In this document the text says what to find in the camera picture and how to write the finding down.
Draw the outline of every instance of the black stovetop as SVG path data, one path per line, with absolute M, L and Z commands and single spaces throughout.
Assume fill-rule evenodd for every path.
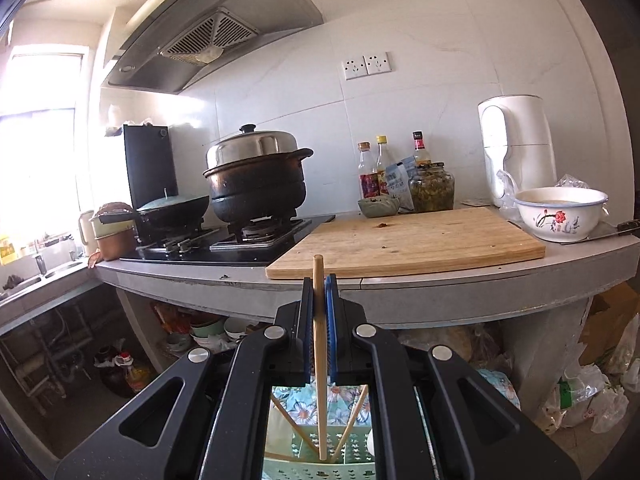
M 213 265 L 235 267 L 265 267 L 273 263 L 285 252 L 305 238 L 316 227 L 330 222 L 335 215 L 312 216 L 294 219 L 294 229 L 288 234 L 280 234 L 276 243 L 235 243 L 226 227 L 212 231 L 201 245 L 186 252 L 158 250 L 155 246 L 140 246 L 121 258 L 125 262 L 153 262 L 166 264 Z

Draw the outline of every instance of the electrical outlet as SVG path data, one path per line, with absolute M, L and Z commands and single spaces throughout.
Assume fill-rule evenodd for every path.
M 347 80 L 369 75 L 364 66 L 363 56 L 356 56 L 343 61 L 342 71 L 344 72 L 344 78 Z
M 383 72 L 391 72 L 391 65 L 389 64 L 389 56 L 386 52 L 382 54 L 369 54 L 364 57 L 367 63 L 367 74 L 380 74 Z

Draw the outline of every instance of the gray countertop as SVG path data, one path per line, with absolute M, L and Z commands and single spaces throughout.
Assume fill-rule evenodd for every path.
M 392 328 L 522 316 L 586 298 L 636 273 L 640 240 L 613 237 L 561 246 L 537 260 L 411 276 L 338 280 L 367 319 Z M 300 298 L 302 280 L 271 280 L 264 267 L 103 262 L 96 276 L 143 296 L 219 314 L 273 320 Z
M 587 258 L 597 258 L 603 254 L 635 247 L 640 244 L 640 240 L 633 236 L 623 236 L 567 246 L 552 242 L 543 243 L 546 245 L 546 255 L 544 258 L 537 260 L 501 266 L 479 267 L 477 269 L 433 272 L 431 274 L 412 274 L 385 278 L 350 278 L 338 280 L 338 286 L 341 290 L 403 288 L 512 278 L 530 274 L 540 269 L 579 262 Z M 114 262 L 101 262 L 98 264 L 97 269 L 110 269 L 138 276 L 164 278 L 176 282 L 229 285 L 259 290 L 300 290 L 302 287 L 302 280 L 272 280 L 267 278 L 265 267 L 227 267 L 115 260 Z

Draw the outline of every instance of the floral bowl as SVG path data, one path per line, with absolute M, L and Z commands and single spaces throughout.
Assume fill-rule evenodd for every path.
M 537 187 L 514 197 L 528 230 L 550 242 L 584 240 L 602 218 L 608 199 L 583 187 Z

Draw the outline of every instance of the stainless steel lid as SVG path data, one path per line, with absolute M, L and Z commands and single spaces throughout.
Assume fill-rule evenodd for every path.
M 287 132 L 254 132 L 254 128 L 255 124 L 245 124 L 240 128 L 242 134 L 214 144 L 207 152 L 207 167 L 212 170 L 245 158 L 290 153 L 298 149 L 296 138 Z

